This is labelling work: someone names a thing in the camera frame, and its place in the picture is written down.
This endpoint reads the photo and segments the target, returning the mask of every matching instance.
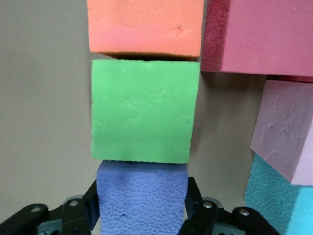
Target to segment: blue foam block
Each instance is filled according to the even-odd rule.
[[[97,172],[103,235],[176,235],[188,187],[185,164],[103,161]]]
[[[282,235],[313,233],[313,187],[291,185],[258,155],[244,200]]]

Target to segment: foam block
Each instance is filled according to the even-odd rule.
[[[87,0],[91,52],[200,54],[204,0]]]
[[[267,80],[252,150],[289,182],[313,185],[313,84]]]
[[[94,60],[92,156],[187,163],[199,63]]]
[[[244,201],[282,235],[308,235],[313,231],[313,187],[291,185],[258,155]]]
[[[103,161],[97,192],[103,235],[176,235],[183,223],[185,164]]]
[[[210,0],[201,71],[313,76],[313,1]]]

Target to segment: cyan foam block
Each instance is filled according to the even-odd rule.
[[[282,235],[313,232],[313,187],[290,184],[257,154],[244,201]]]

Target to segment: orange foam block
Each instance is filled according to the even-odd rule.
[[[199,57],[204,0],[87,0],[89,47],[113,57]]]

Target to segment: red foam block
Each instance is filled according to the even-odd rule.
[[[313,76],[312,0],[210,0],[201,71]]]

